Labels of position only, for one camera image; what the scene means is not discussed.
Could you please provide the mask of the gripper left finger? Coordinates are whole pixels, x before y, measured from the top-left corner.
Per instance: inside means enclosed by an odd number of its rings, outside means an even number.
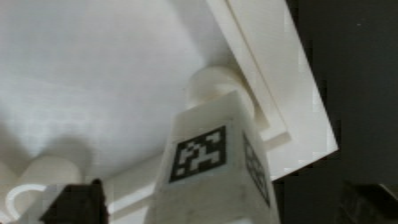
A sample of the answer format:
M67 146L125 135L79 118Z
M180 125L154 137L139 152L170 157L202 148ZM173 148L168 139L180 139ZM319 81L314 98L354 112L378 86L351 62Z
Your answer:
M68 184L38 217L44 224L108 224L108 210L102 182Z

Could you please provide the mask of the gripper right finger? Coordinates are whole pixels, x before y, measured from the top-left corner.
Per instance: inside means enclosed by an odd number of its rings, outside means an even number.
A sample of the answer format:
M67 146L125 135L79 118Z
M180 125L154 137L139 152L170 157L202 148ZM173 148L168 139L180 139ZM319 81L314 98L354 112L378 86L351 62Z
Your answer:
M398 185L342 185L333 224L398 224Z

